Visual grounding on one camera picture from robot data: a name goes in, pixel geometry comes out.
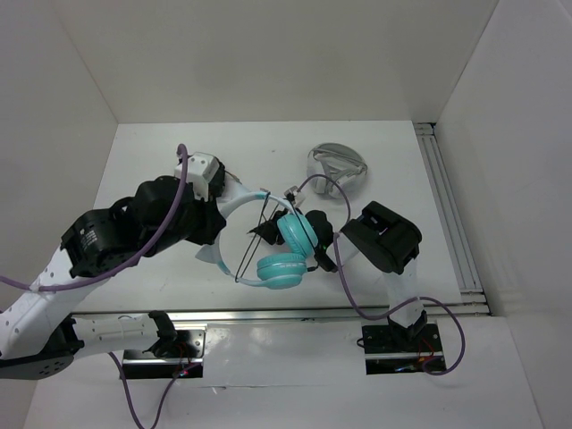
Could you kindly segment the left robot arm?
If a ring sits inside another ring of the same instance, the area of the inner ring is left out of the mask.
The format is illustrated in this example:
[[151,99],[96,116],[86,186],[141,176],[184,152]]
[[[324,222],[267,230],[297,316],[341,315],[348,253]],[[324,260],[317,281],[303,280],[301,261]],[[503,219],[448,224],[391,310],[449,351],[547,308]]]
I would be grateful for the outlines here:
[[104,320],[72,311],[141,258],[184,240],[211,244],[225,225],[214,197],[197,199],[191,184],[172,176],[145,181],[134,196],[81,215],[34,285],[1,314],[2,378],[41,380],[76,359],[115,350],[173,353],[182,337],[163,310]]

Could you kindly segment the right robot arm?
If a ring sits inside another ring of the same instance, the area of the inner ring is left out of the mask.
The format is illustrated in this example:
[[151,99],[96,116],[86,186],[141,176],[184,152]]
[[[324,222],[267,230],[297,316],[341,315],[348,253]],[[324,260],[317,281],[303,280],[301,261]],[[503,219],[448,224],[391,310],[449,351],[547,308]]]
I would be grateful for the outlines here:
[[292,253],[312,257],[315,267],[341,273],[353,257],[366,257],[384,276],[390,299],[390,339],[400,350],[412,349],[427,323],[416,292],[415,261],[421,231],[408,219],[372,201],[356,219],[336,232],[324,211],[290,214],[280,210],[249,231],[270,245],[285,245]]

